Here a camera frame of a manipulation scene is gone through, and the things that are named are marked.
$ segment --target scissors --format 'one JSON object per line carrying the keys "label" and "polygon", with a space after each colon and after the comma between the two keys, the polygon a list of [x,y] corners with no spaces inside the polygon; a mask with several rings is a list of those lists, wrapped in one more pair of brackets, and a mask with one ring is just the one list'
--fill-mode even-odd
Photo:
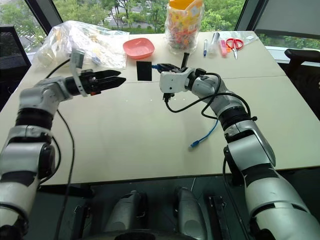
{"label": "scissors", "polygon": [[225,44],[232,49],[234,58],[237,60],[238,53],[237,51],[242,49],[244,46],[244,41],[237,39],[237,38],[229,38],[225,41]]}

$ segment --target window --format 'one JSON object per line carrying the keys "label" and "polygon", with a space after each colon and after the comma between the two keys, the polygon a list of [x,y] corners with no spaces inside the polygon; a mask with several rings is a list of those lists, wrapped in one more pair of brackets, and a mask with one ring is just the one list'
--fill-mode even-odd
{"label": "window", "polygon": [[[53,0],[63,21],[74,20],[131,34],[164,33],[169,0]],[[235,29],[245,0],[203,0],[201,31]]]}
{"label": "window", "polygon": [[0,24],[13,24],[27,53],[36,52],[46,34],[23,0],[0,0]]}
{"label": "window", "polygon": [[320,50],[320,40],[295,36],[257,34],[265,46]]}

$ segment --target marker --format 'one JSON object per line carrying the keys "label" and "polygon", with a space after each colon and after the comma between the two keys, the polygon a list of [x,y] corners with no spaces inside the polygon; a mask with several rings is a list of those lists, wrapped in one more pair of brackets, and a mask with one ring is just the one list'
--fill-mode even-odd
{"label": "marker", "polygon": [[203,49],[203,56],[205,57],[207,55],[207,46],[208,46],[208,40],[204,40],[204,49]]}

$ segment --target table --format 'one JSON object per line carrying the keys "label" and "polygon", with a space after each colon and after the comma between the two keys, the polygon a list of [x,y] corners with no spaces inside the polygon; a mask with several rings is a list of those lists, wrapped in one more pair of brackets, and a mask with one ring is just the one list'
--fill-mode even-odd
{"label": "table", "polygon": [[[199,42],[211,35],[200,33]],[[168,50],[161,51],[166,48],[163,35],[131,36],[137,37],[148,37],[154,43],[152,62],[181,64],[182,58]],[[257,125],[273,147],[278,170],[319,165],[320,122],[259,40],[241,50],[237,61],[232,54],[226,59],[204,59],[202,51],[199,44],[187,65],[206,70],[214,66],[210,72],[219,73],[226,86],[248,102],[252,115],[258,117]],[[0,113],[0,144],[15,123],[19,93],[49,71],[32,66],[11,96]],[[122,86],[92,97],[76,96],[60,104],[75,138],[72,183],[222,173],[223,147],[227,143],[221,126],[189,151],[188,146],[204,136],[214,122],[201,116],[204,103],[181,113],[168,111],[156,73],[152,82],[138,82],[135,61],[129,59],[122,71],[127,82]],[[70,76],[67,68],[57,75]],[[176,94],[170,105],[178,109],[196,99],[191,92],[182,92]],[[71,140],[57,115],[52,133],[61,147],[62,162],[46,184],[65,184],[71,163]]]}

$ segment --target office chair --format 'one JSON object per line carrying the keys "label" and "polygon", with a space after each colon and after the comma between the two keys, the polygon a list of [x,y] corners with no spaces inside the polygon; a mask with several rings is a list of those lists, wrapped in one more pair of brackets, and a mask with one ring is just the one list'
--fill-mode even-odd
{"label": "office chair", "polygon": [[290,58],[284,69],[286,75],[320,120],[320,67],[300,66],[303,62],[320,63],[320,52],[288,48],[284,54]]}
{"label": "office chair", "polygon": [[13,25],[0,26],[0,111],[31,63]]}

